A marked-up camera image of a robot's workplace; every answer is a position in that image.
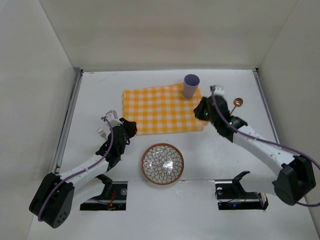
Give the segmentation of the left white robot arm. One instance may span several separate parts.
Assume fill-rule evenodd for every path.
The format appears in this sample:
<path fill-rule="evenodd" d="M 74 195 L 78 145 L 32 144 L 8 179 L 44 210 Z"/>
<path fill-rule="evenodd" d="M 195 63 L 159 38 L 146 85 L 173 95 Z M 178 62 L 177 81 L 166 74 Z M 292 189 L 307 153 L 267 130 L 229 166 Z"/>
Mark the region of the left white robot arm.
<path fill-rule="evenodd" d="M 95 198 L 109 194 L 113 181 L 105 174 L 119 163 L 138 129 L 135 121 L 123 117 L 119 119 L 119 125 L 112 124 L 106 117 L 103 120 L 108 124 L 110 134 L 89 160 L 68 172 L 49 173 L 43 178 L 29 205 L 29 211 L 38 217 L 38 221 L 58 228 L 70 215 L 77 196 L 90 193 Z M 89 182 L 94 183 L 94 188 L 81 191 Z"/>

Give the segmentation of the floral patterned ceramic plate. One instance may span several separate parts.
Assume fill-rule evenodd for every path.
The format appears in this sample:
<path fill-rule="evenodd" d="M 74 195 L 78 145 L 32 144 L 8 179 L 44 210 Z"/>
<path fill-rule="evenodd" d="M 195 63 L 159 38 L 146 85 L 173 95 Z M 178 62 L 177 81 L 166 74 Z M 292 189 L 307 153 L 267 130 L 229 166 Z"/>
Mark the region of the floral patterned ceramic plate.
<path fill-rule="evenodd" d="M 165 186 L 176 182 L 184 171 L 182 153 L 168 143 L 150 146 L 141 158 L 144 177 L 155 185 Z"/>

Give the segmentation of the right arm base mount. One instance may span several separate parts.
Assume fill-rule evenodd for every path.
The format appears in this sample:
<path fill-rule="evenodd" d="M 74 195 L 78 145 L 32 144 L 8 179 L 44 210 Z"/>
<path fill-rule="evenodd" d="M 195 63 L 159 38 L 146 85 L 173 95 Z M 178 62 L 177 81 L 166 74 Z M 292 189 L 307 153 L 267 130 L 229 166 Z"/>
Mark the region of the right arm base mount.
<path fill-rule="evenodd" d="M 215 181 L 214 195 L 219 210 L 262 210 L 269 206 L 267 195 L 245 192 L 231 180 Z"/>

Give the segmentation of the lavender plastic cup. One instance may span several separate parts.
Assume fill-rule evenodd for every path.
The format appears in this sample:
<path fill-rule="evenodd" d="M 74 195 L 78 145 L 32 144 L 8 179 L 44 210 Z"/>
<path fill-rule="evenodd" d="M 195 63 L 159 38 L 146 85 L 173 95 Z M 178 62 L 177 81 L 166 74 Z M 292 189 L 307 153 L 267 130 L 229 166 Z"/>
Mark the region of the lavender plastic cup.
<path fill-rule="evenodd" d="M 200 84 L 200 78 L 197 75 L 195 74 L 186 75 L 183 81 L 183 96 L 187 99 L 192 98 L 199 84 Z"/>

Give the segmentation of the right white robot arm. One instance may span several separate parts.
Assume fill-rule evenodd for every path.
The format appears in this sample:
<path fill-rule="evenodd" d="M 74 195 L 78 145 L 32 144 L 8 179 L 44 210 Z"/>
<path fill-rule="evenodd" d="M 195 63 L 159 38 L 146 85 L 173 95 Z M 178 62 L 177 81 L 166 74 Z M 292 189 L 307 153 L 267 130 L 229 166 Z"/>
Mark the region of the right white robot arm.
<path fill-rule="evenodd" d="M 261 192 L 277 196 L 293 206 L 316 187 L 310 157 L 263 139 L 247 122 L 230 114 L 223 96 L 202 97 L 193 112 L 197 119 L 211 123 L 221 137 L 251 153 L 273 173 L 263 177 L 243 170 L 227 183 L 217 186 L 218 197 L 233 200 Z"/>

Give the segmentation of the copper spoon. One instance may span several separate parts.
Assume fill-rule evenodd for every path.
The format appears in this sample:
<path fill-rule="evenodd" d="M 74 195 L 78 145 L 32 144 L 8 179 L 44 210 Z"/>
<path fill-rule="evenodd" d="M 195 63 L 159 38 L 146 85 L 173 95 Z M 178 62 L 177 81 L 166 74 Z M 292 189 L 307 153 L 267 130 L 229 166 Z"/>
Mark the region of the copper spoon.
<path fill-rule="evenodd" d="M 241 107 L 241 106 L 243 105 L 243 103 L 244 103 L 243 99 L 240 98 L 240 97 L 237 97 L 237 98 L 233 101 L 234 107 L 233 107 L 233 109 L 230 111 L 230 115 L 234 112 L 234 110 L 235 110 L 236 108 Z"/>

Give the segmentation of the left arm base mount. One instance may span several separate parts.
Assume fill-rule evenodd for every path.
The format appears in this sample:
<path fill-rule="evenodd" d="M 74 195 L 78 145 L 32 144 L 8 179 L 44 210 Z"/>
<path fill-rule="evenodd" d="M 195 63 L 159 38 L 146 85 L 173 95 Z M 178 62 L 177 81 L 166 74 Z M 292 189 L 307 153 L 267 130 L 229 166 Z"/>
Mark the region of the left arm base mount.
<path fill-rule="evenodd" d="M 95 180 L 104 184 L 100 195 L 94 196 L 82 203 L 80 211 L 125 211 L 127 207 L 128 182 L 113 181 L 101 174 Z"/>

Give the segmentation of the yellow checkered cloth napkin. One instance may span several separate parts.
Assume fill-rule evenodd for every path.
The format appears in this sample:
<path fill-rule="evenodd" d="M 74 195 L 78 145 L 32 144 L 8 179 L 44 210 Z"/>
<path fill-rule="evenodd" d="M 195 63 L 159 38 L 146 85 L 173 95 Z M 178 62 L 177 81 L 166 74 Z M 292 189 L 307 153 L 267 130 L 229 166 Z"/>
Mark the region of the yellow checkered cloth napkin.
<path fill-rule="evenodd" d="M 194 114 L 202 93 L 197 89 L 192 98 L 186 98 L 183 86 L 177 83 L 124 90 L 123 117 L 136 122 L 137 134 L 141 136 L 202 131 L 207 123 Z"/>

